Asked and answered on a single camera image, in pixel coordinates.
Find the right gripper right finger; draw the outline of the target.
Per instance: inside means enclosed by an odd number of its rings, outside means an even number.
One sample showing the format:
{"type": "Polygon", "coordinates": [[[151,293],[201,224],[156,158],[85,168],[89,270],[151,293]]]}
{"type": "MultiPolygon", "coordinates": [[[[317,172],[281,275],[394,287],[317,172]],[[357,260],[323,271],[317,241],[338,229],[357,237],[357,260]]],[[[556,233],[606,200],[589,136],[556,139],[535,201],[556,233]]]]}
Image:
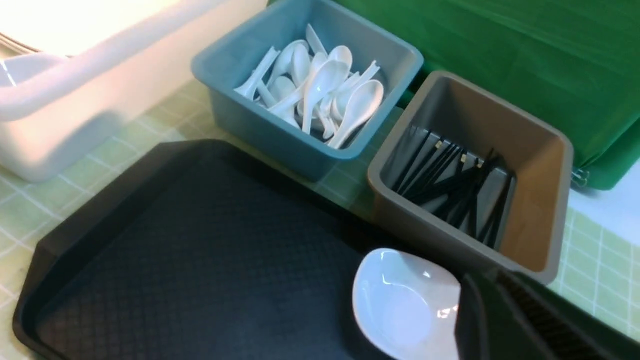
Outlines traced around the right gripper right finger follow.
{"type": "Polygon", "coordinates": [[[523,273],[498,270],[503,292],[526,335],[553,360],[637,360],[639,343],[523,273]]]}

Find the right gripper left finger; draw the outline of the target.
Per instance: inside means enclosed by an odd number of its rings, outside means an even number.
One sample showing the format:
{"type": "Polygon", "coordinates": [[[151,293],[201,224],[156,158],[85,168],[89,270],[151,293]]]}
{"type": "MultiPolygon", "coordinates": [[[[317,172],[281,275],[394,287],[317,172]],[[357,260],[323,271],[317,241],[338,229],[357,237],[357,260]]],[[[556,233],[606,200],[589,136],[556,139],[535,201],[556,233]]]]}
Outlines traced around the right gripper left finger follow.
{"type": "Polygon", "coordinates": [[[551,358],[551,349],[525,326],[505,294],[478,272],[461,280],[454,335],[461,360],[551,358]]]}

